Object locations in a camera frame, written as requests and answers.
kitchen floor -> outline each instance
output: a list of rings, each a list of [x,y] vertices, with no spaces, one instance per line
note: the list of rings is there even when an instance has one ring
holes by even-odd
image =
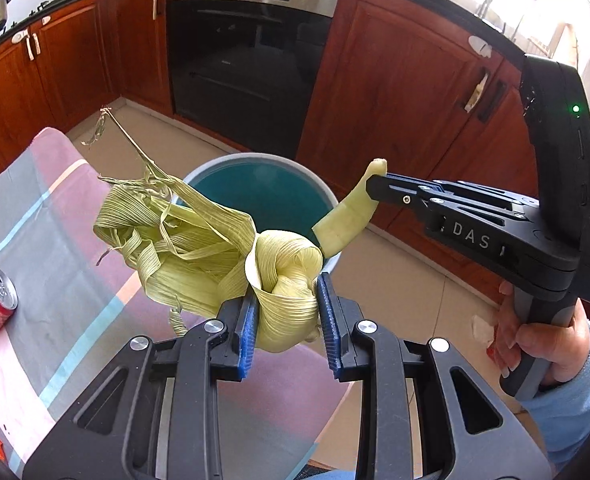
[[[112,105],[124,129],[166,172],[184,177],[199,165],[233,152],[178,121],[120,99]],[[84,146],[94,130],[96,115],[68,133],[75,147],[104,176],[140,178],[143,165],[112,121],[104,136],[93,146]],[[336,292],[357,301],[365,317],[386,326],[397,336],[426,342],[433,336],[448,339],[501,393],[499,371],[486,356],[484,343],[493,322],[495,308],[444,273],[429,266],[402,244],[392,243],[371,230],[364,231],[343,252],[333,272]],[[323,342],[311,344],[324,354]],[[501,394],[514,413],[541,442],[528,414],[510,397]],[[421,475],[417,409],[412,387],[409,403],[413,419],[415,475]],[[332,468],[355,469],[360,427],[361,387],[356,383],[319,439],[312,456]]]

human hand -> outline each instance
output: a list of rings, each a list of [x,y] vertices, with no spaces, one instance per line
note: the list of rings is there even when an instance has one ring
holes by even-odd
[[[502,282],[499,292],[504,294],[504,301],[498,311],[493,356],[502,376],[508,377],[508,371],[520,364],[520,348],[533,357],[550,361],[542,385],[565,383],[579,374],[590,351],[590,330],[582,302],[576,303],[568,328],[542,323],[521,324],[515,314],[513,285]]]

oven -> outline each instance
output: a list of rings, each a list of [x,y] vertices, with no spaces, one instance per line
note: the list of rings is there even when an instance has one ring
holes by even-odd
[[[169,0],[175,112],[294,158],[337,0]]]

silver screw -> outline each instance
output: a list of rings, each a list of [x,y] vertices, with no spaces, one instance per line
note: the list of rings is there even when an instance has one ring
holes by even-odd
[[[441,337],[431,339],[431,348],[436,352],[446,352],[449,349],[449,342]]]
[[[204,323],[204,330],[209,334],[216,334],[224,330],[224,324],[219,319],[211,319]]]
[[[136,352],[140,350],[145,350],[148,347],[149,339],[142,335],[138,335],[137,337],[134,337],[130,340],[130,349]]]
[[[357,330],[365,334],[372,334],[377,330],[377,325],[373,321],[369,321],[368,319],[362,319],[357,324]]]

bucket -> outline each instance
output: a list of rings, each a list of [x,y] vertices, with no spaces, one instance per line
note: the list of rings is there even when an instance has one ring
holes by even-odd
[[[337,205],[333,192],[315,173],[267,153],[220,156],[189,173],[184,182],[213,202],[248,213],[258,233],[290,231],[318,247],[312,227]],[[340,254],[325,260],[322,272],[331,273]]]

